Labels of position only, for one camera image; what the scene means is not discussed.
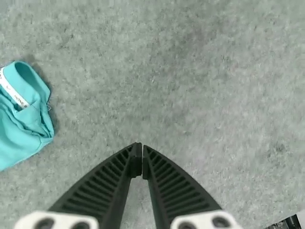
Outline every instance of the screw hole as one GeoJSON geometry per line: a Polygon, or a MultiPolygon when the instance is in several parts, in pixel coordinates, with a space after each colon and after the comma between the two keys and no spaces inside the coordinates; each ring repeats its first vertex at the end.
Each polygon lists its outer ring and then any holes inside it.
{"type": "Polygon", "coordinates": [[[225,218],[223,217],[215,217],[213,219],[213,224],[215,227],[217,228],[228,228],[230,227],[230,223],[229,221],[227,221],[225,218]]]}
{"type": "Polygon", "coordinates": [[[75,224],[72,229],[90,229],[90,226],[88,223],[80,222],[75,224]]]}
{"type": "Polygon", "coordinates": [[[182,222],[178,229],[196,229],[196,227],[190,222],[182,222]]]}
{"type": "Polygon", "coordinates": [[[51,218],[45,218],[40,220],[36,226],[35,229],[51,229],[53,227],[54,220],[51,218]]]}

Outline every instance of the carpet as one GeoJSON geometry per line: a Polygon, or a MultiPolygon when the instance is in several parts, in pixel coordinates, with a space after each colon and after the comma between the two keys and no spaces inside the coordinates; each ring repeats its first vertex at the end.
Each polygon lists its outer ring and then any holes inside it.
{"type": "MultiPolygon", "coordinates": [[[[1,229],[136,141],[245,228],[305,206],[305,1],[1,0],[0,9],[0,64],[24,60],[41,75],[56,130],[0,173],[1,229]]],[[[121,228],[155,228],[140,178],[121,228]]]]}

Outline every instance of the teal fabric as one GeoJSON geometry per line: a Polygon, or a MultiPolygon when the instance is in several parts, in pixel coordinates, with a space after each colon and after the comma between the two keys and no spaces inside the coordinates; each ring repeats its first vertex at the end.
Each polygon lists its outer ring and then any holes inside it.
{"type": "Polygon", "coordinates": [[[54,138],[47,85],[21,61],[4,67],[3,75],[29,106],[22,109],[0,85],[0,171],[36,154],[54,138]]]}

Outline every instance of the turquoise shirt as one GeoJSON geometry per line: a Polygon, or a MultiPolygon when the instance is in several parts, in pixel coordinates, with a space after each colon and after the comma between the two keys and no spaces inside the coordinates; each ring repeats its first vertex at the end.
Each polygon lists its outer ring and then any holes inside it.
{"type": "Polygon", "coordinates": [[[0,69],[0,171],[23,161],[54,138],[50,90],[27,63],[0,69]]]}

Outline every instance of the white elastic band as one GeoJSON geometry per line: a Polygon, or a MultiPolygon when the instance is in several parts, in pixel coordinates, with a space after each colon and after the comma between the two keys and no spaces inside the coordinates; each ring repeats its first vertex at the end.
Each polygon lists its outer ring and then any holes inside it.
{"type": "Polygon", "coordinates": [[[3,69],[0,69],[0,85],[22,109],[27,108],[30,104],[10,85],[3,74],[3,69]]]}

